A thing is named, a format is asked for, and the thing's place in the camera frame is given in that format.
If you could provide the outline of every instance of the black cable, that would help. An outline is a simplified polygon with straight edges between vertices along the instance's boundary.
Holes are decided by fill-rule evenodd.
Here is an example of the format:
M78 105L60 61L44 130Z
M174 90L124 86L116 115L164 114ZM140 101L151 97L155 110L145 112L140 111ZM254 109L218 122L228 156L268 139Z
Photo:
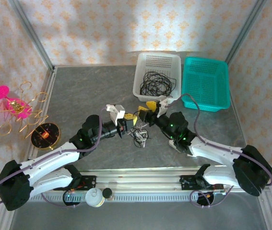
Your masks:
M155 71L146 72L140 85L140 95L170 96L176 88L176 79Z

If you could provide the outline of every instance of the small wire bundle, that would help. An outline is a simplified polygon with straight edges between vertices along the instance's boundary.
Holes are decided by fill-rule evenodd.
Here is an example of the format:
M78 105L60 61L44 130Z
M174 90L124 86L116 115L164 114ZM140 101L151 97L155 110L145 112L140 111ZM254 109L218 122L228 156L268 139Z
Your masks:
M140 95L170 96L176 87L176 79L155 71L146 72L140 85Z
M134 145L138 148L144 148L145 142L149 138L149 132L144 128L147 125L140 124L130 129L128 133L134 139Z

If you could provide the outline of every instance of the teal plastic basket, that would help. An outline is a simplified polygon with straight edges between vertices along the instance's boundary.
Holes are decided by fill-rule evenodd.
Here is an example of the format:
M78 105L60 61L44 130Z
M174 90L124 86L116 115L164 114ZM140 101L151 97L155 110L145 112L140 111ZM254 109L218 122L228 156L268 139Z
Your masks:
M228 66L224 61L201 57L185 59L182 94L189 93L201 110L217 112L230 106ZM196 109L188 97L182 97L186 108Z

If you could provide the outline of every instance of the gray marble surface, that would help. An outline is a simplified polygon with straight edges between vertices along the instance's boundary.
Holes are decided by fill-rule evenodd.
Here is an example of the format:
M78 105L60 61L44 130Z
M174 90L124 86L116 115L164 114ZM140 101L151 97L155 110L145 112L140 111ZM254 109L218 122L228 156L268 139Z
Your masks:
M139 105L145 106L132 94L135 70L135 66L58 68L47 113L47 121L57 124L61 129L58 146L75 135L89 115L99 114L106 104L121 104L128 113L137 111ZM185 108L180 101L167 114L178 111L182 111L193 131L197 111ZM109 121L109 113L104 111L102 118L104 122ZM232 107L217 113L202 111L197 127L200 135L212 141L245 146ZM125 135L120 139L116 135L102 140L95 151L74 165L79 170L88 170L201 166L208 162L214 163L177 153L156 126L149 127L148 131L152 139L146 142L144 149L135 147L130 136Z

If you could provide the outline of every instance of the black bottle cap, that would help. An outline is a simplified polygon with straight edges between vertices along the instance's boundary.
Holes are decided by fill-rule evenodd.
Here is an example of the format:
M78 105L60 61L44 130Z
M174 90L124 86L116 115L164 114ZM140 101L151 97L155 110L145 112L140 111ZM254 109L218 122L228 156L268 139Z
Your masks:
M110 188L105 188L103 190L103 197L105 197L106 199L111 198L112 197L112 190Z

